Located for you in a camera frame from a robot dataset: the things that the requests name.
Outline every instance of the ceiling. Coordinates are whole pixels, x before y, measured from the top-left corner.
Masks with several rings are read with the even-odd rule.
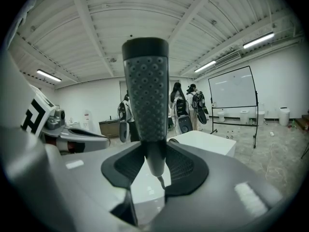
[[[272,31],[268,41],[242,48]],[[121,46],[137,37],[169,42],[171,76],[201,78],[219,68],[194,72],[212,60],[294,44],[301,35],[283,0],[37,0],[9,50],[28,78],[61,88],[124,76]],[[44,79],[38,69],[62,82]]]

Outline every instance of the white tape strip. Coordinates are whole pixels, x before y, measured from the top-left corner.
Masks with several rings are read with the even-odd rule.
[[[84,162],[82,160],[77,160],[66,164],[67,169],[77,168],[83,166]]]
[[[234,189],[241,202],[246,207],[246,210],[253,217],[259,217],[268,211],[268,208],[263,201],[246,182],[237,184]]]

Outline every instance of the textured rubber grip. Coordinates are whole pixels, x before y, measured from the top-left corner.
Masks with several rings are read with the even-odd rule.
[[[167,134],[168,58],[143,56],[124,61],[133,116],[143,142],[164,140]]]

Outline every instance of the whiteboard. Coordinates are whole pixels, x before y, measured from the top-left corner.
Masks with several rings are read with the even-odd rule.
[[[214,108],[256,106],[249,66],[208,79]]]

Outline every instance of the desk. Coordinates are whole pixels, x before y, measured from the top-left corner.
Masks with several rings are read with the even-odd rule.
[[[105,120],[98,123],[102,135],[107,137],[119,137],[119,121],[118,119]]]
[[[234,157],[236,141],[192,130],[175,137],[180,144],[204,149],[225,156]]]
[[[233,157],[235,153],[236,141],[196,130],[172,138],[181,144],[201,148],[221,155]],[[169,168],[166,164],[162,177],[165,186],[169,186],[171,180]],[[159,180],[151,174],[146,159],[131,185],[131,195],[140,225],[149,223],[164,207],[164,190]]]

